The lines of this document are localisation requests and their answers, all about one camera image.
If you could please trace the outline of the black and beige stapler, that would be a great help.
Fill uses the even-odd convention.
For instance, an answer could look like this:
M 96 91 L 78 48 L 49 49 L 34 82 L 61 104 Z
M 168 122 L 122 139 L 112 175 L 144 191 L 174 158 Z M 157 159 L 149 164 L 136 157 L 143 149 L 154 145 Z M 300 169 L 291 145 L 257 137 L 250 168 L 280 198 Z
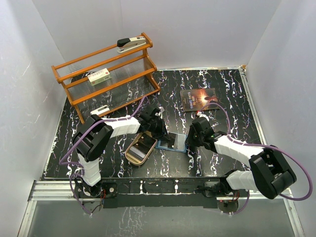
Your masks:
M 146 38 L 139 36 L 133 38 L 123 38 L 117 41 L 117 52 L 124 53 L 146 44 Z

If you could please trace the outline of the black VIP card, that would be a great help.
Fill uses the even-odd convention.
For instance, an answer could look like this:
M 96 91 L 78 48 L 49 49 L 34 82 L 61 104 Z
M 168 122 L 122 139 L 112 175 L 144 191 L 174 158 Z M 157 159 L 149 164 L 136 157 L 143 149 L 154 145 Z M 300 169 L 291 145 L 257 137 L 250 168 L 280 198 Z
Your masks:
M 152 138 L 151 136 L 148 136 L 147 134 L 141 135 L 141 137 L 138 140 L 138 144 L 141 144 L 148 149 L 153 147 L 156 144 L 156 139 Z

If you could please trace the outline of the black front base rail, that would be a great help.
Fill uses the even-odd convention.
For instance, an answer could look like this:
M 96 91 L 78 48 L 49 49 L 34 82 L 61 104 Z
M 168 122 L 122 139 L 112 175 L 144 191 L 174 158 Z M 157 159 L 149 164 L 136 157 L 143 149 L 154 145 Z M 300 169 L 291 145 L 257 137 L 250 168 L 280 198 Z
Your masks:
M 219 178 L 102 178 L 105 208 L 199 206 L 217 208 L 220 201 L 246 198 L 246 191 L 224 195 Z

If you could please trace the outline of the blue leather card holder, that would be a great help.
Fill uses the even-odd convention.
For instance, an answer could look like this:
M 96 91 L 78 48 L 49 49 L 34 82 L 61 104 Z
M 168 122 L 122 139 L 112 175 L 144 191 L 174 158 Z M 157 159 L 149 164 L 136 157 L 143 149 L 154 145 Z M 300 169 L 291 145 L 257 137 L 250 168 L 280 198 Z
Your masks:
M 169 141 L 158 140 L 155 148 L 161 149 L 161 150 L 185 153 L 187 150 L 187 145 L 186 145 L 187 135 L 173 133 L 173 132 L 169 132 L 168 135 L 169 135 L 170 140 Z

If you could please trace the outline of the dark book with sunset cover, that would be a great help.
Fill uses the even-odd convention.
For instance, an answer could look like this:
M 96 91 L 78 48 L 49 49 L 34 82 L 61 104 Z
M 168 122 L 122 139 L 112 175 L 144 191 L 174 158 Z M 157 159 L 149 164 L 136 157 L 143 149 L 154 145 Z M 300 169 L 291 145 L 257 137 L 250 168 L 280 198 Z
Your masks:
M 181 90 L 180 96 L 184 112 L 219 109 L 219 107 L 214 104 L 206 106 L 209 103 L 218 102 L 215 88 Z

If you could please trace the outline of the green and white small box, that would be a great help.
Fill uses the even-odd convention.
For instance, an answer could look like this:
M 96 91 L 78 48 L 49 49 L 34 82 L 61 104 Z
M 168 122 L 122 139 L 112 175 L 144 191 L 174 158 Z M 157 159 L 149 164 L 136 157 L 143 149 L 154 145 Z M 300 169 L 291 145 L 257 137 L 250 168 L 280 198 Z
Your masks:
M 112 78 L 107 68 L 91 73 L 87 77 L 92 86 L 95 86 Z

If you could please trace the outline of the white card on rack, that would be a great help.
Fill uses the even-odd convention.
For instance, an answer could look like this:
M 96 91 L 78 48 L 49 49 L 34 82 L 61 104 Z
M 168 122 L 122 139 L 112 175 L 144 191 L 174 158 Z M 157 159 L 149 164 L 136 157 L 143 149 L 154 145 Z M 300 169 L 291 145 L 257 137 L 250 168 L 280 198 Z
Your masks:
M 108 112 L 110 109 L 109 109 L 109 106 L 105 105 L 105 106 L 102 106 L 98 109 L 95 109 L 93 111 L 90 112 L 90 115 L 97 115 L 98 117 L 100 118 L 103 118 L 104 117 L 104 113 L 105 112 Z

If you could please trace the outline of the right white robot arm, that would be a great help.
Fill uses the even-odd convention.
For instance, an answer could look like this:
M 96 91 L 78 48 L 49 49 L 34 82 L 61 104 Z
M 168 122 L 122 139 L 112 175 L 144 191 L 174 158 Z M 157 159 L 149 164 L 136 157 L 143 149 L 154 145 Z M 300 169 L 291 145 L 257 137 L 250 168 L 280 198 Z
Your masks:
M 186 143 L 234 158 L 250 168 L 250 171 L 230 171 L 221 178 L 220 190 L 226 196 L 237 190 L 253 190 L 274 199 L 297 181 L 285 157 L 275 147 L 251 146 L 222 131 L 214 132 L 205 117 L 192 121 Z

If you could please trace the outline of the stack of cards in tray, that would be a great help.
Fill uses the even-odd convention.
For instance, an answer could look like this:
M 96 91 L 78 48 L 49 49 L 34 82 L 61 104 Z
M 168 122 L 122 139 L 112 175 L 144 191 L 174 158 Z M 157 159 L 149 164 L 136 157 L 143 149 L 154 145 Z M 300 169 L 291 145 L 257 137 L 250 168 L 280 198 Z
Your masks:
M 138 150 L 134 146 L 132 146 L 129 149 L 128 154 L 130 154 L 133 158 L 137 159 L 138 161 L 143 161 L 146 157 L 145 153 L 141 152 L 140 150 Z

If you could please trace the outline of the orange wooden three-tier rack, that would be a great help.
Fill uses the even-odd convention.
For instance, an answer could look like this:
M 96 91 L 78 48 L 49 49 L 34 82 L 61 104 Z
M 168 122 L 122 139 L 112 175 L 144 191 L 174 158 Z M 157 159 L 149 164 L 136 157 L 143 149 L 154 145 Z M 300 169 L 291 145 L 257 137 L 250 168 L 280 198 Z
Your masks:
M 152 40 L 141 33 L 51 67 L 81 123 L 90 114 L 104 116 L 160 92 L 151 47 Z

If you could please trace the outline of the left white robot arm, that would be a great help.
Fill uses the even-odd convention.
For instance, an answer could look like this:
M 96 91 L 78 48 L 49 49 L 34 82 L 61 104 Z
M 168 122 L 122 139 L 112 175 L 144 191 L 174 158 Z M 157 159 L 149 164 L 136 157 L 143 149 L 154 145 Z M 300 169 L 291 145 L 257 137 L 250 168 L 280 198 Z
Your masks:
M 103 119 L 91 115 L 83 128 L 73 137 L 73 144 L 83 168 L 84 190 L 91 197 L 101 194 L 102 185 L 99 157 L 111 138 L 149 132 L 152 138 L 169 142 L 171 140 L 163 119 L 163 107 L 147 106 L 138 115 Z

